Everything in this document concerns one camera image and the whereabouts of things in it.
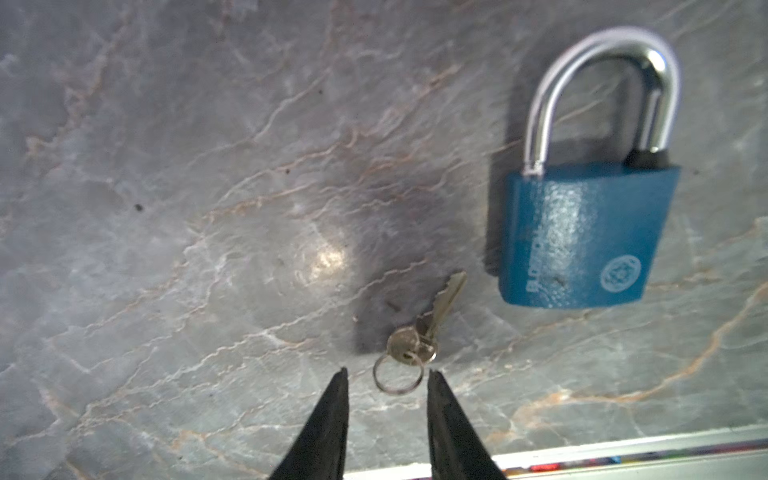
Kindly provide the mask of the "large blue padlock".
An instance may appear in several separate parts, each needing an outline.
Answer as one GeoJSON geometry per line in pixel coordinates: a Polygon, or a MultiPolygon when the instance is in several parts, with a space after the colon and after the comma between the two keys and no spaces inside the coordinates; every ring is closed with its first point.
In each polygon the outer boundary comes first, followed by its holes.
{"type": "Polygon", "coordinates": [[[643,296],[680,176],[668,156],[680,93],[673,49],[640,27],[592,33],[551,64],[531,101],[521,168],[506,180],[498,273],[506,303],[589,309],[643,296]],[[618,162],[549,167],[557,103],[582,68],[602,60],[643,74],[634,144],[618,162]]]}

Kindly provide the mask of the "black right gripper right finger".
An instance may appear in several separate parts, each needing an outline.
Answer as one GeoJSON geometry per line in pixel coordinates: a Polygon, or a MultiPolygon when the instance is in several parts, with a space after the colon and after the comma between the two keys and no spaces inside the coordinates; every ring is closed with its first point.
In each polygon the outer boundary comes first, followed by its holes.
{"type": "Polygon", "coordinates": [[[433,479],[505,479],[436,370],[428,377],[427,428],[433,479]]]}

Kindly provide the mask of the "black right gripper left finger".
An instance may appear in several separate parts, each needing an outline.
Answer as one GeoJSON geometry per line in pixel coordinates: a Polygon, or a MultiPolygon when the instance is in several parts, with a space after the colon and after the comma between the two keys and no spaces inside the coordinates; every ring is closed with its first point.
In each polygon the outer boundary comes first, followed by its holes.
{"type": "Polygon", "coordinates": [[[343,479],[349,427],[348,370],[333,375],[270,479],[343,479]]]}

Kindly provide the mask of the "silver key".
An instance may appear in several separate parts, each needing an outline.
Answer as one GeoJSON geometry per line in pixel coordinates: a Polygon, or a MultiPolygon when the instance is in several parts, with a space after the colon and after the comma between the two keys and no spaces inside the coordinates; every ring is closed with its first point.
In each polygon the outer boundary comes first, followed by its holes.
{"type": "Polygon", "coordinates": [[[418,317],[413,324],[400,327],[389,336],[386,351],[375,361],[372,368],[373,381],[380,392],[390,396],[403,396],[420,386],[426,374],[426,366],[439,352],[437,334],[461,295],[467,280],[466,271],[450,274],[443,288],[434,295],[427,312],[418,317]],[[389,360],[408,367],[416,367],[418,369],[416,379],[405,386],[387,386],[379,378],[379,370],[389,360]]]}

